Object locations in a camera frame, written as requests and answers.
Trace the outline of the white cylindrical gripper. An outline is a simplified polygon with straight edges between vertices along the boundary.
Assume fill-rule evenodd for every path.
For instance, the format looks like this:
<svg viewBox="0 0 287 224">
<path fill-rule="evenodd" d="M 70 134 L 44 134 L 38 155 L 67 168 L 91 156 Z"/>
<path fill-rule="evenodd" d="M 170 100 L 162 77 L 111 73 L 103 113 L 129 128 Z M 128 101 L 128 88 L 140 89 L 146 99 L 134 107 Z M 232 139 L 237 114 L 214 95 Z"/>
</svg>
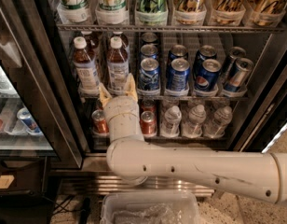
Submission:
<svg viewBox="0 0 287 224">
<path fill-rule="evenodd" d="M 112 98 L 104 85 L 102 83 L 99 85 L 100 101 L 109 129 L 110 142 L 127 137 L 144 140 L 137 104 L 138 95 L 132 73 L 127 76 L 125 89 L 127 96 Z"/>
</svg>

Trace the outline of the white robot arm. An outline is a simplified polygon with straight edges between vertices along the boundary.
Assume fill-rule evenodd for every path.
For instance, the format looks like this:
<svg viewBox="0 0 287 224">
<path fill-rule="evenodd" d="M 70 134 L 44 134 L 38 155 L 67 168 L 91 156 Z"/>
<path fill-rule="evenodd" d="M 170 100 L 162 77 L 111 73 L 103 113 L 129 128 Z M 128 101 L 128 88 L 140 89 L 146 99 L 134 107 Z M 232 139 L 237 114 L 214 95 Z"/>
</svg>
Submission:
<svg viewBox="0 0 287 224">
<path fill-rule="evenodd" d="M 99 86 L 109 128 L 106 159 L 118 176 L 142 182 L 166 176 L 287 206 L 287 153 L 252 153 L 160 147 L 144 140 L 133 75 L 114 97 Z"/>
</svg>

